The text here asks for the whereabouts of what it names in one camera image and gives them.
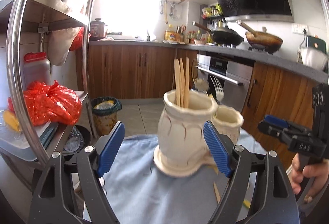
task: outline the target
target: oven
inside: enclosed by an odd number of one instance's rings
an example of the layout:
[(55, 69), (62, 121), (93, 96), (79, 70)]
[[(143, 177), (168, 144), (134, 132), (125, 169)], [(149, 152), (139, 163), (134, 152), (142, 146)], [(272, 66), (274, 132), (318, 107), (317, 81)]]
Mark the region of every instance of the oven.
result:
[(233, 107), (241, 112), (247, 97), (252, 67), (241, 63), (225, 60), (224, 58), (210, 57), (198, 54), (198, 76), (209, 83), (208, 94), (216, 99), (216, 92), (212, 76), (221, 83), (224, 98), (220, 104)]

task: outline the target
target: jar with red lid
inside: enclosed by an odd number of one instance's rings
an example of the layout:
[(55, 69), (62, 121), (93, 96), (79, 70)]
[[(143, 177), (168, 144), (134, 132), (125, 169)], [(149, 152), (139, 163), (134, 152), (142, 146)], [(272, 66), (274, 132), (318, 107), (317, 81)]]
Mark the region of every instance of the jar with red lid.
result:
[(25, 54), (23, 72), (26, 88), (33, 81), (51, 85), (50, 62), (45, 52)]

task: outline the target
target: human hand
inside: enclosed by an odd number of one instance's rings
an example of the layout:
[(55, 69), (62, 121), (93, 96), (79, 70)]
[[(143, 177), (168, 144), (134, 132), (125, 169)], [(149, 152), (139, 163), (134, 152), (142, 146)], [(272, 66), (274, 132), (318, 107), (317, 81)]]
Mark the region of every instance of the human hand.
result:
[(312, 187), (307, 194), (310, 197), (315, 197), (325, 186), (329, 175), (329, 163), (328, 160), (324, 159), (322, 163), (307, 165), (304, 167), (303, 172), (298, 171), (299, 169), (299, 157), (298, 153), (292, 160), (292, 170), (289, 174), (289, 180), (295, 194), (299, 194), (301, 191), (300, 183), (303, 181), (304, 176), (307, 178), (315, 177)]

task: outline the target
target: white ceramic pot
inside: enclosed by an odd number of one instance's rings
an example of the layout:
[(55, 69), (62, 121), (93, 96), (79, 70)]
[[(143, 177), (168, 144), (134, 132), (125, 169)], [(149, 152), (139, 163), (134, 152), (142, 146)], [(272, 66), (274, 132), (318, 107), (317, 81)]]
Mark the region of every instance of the white ceramic pot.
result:
[(158, 125), (159, 145), (154, 163), (165, 174), (190, 176), (202, 164), (214, 164), (203, 137), (203, 125), (218, 105), (203, 93), (190, 91), (189, 108), (176, 105), (176, 90), (164, 94), (164, 110)]
[(219, 105), (212, 120), (218, 133), (227, 135), (234, 144), (240, 137), (243, 116), (234, 108)]

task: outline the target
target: white plastic bag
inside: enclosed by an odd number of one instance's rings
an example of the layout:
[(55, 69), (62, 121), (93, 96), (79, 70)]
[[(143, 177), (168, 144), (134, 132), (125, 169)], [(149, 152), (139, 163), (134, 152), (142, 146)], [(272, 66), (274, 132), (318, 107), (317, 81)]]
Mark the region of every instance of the white plastic bag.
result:
[(70, 46), (81, 27), (53, 31), (48, 45), (48, 58), (51, 64), (61, 66), (65, 63)]

